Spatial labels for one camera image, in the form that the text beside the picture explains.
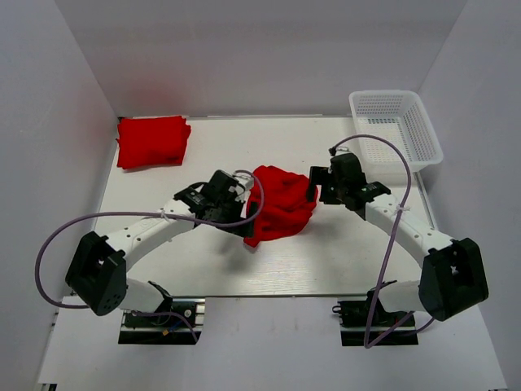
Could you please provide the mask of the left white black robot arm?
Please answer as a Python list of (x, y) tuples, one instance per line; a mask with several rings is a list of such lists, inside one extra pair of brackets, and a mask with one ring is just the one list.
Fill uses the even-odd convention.
[(251, 237), (264, 201), (245, 212), (247, 194), (262, 188), (246, 170), (216, 171), (207, 182), (177, 192), (156, 212), (138, 212), (132, 225), (99, 235), (84, 235), (65, 276), (66, 284), (96, 315), (115, 309), (135, 316), (166, 317), (173, 313), (173, 297), (159, 284), (131, 279), (129, 271), (159, 246), (201, 225), (213, 226), (241, 238)]

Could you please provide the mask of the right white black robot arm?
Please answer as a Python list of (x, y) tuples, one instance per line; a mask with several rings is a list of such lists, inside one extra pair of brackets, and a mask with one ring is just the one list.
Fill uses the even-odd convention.
[(445, 321), (488, 299), (478, 244), (439, 232), (402, 208), (388, 187), (367, 181), (354, 154), (335, 156), (328, 167), (311, 167), (309, 181), (307, 199), (343, 205), (394, 237), (420, 266), (418, 281), (390, 283), (379, 291), (382, 310), (421, 311)]

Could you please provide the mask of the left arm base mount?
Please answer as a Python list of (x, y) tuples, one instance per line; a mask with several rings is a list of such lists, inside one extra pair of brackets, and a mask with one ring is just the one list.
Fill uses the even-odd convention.
[(205, 300), (174, 300), (170, 309), (175, 315), (143, 317), (123, 313), (119, 345), (195, 345), (203, 331)]

